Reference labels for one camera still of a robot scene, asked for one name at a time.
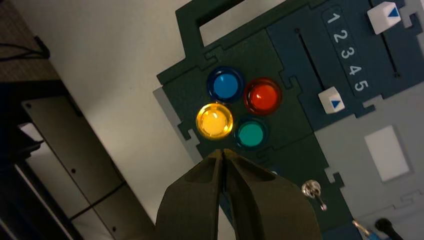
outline round push button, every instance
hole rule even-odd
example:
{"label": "round push button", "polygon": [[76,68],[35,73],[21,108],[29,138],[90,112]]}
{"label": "round push button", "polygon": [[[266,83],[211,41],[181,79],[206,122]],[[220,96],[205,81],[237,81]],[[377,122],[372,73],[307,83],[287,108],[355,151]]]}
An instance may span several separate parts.
{"label": "round push button", "polygon": [[274,112],[282,101],[280,87],[268,78],[251,81],[244,92],[244,104],[247,109],[257,115],[268,115]]}
{"label": "round push button", "polygon": [[214,100],[232,103],[240,98],[245,81],[240,72],[232,67],[220,66],[209,74],[207,91]]}
{"label": "round push button", "polygon": [[259,120],[248,118],[241,121],[235,137],[240,146],[254,149],[264,143],[266,133],[265,126]]}
{"label": "round push button", "polygon": [[230,134],[233,129],[233,116],[224,105],[210,103],[198,112],[196,126],[205,138],[219,140]]}

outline red button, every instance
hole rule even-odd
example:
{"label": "red button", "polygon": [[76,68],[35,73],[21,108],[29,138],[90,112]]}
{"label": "red button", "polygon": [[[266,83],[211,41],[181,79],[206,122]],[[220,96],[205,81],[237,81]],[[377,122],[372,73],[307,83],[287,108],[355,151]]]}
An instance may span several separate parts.
{"label": "red button", "polygon": [[276,90],[268,84],[257,85],[250,91],[250,102],[258,110],[272,109],[277,100]]}
{"label": "red button", "polygon": [[274,112],[281,100],[280,87],[268,78],[251,81],[244,93],[244,104],[250,112],[257,115],[267,115]]}

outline cable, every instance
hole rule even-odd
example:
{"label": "cable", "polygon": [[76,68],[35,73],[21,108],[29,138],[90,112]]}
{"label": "cable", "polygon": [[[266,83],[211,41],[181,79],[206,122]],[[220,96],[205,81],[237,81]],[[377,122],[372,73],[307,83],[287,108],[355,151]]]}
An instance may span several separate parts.
{"label": "cable", "polygon": [[20,53],[13,56],[8,57],[1,57],[0,62],[7,62],[7,61],[13,61],[13,60],[31,60],[31,59],[48,59],[50,58],[50,50],[47,48],[47,46],[41,41],[41,39],[38,36],[34,37],[34,40],[38,44],[40,51],[33,50],[25,46],[19,46],[12,43],[0,43],[0,47],[4,48],[14,48],[19,50],[25,50],[26,52]]}

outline blue triangle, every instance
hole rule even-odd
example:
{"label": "blue triangle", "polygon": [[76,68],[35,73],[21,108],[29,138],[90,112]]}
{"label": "blue triangle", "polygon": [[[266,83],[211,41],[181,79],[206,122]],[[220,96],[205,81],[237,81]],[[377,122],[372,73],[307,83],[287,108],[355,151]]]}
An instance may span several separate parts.
{"label": "blue triangle", "polygon": [[399,17],[398,8],[397,7],[393,8],[393,10],[391,11],[391,13],[388,16],[389,17]]}
{"label": "blue triangle", "polygon": [[339,105],[340,101],[331,101],[331,104],[334,108],[337,108],[337,106]]}

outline metal toggle switch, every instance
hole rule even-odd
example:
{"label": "metal toggle switch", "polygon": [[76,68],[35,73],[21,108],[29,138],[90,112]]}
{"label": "metal toggle switch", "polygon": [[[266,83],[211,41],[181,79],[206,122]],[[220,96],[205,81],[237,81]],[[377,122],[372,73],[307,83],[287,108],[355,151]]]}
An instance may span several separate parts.
{"label": "metal toggle switch", "polygon": [[311,199],[316,199],[322,211],[327,211],[327,205],[321,199],[321,185],[315,180],[308,180],[302,185],[302,193]]}

